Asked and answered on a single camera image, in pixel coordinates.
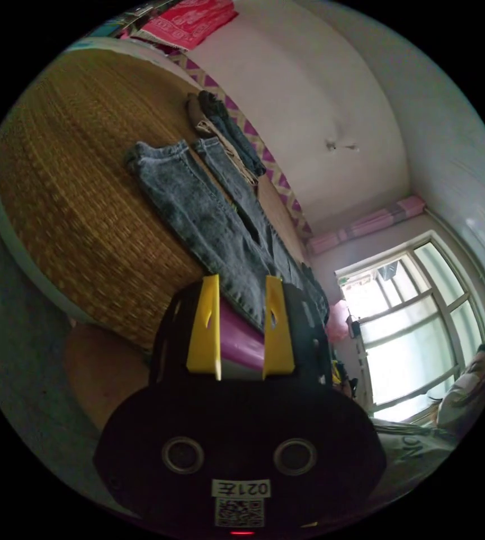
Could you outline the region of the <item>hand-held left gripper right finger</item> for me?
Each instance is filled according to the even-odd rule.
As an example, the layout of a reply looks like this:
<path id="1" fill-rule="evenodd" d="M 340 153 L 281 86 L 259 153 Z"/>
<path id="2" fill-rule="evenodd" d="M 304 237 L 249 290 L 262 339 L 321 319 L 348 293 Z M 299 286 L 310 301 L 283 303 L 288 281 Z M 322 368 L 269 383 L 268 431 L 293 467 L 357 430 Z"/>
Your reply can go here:
<path id="1" fill-rule="evenodd" d="M 295 360 L 283 282 L 280 278 L 267 276 L 262 379 L 288 376 L 293 374 L 294 370 Z"/>

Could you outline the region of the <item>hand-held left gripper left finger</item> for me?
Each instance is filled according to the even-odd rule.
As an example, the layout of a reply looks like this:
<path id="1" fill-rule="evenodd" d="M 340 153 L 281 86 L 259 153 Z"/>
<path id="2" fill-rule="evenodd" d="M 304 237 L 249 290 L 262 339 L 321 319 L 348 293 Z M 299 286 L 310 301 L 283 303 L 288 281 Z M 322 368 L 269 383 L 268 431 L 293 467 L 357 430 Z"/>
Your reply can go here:
<path id="1" fill-rule="evenodd" d="M 186 360 L 188 372 L 222 378 L 220 293 L 217 274 L 202 279 Z"/>

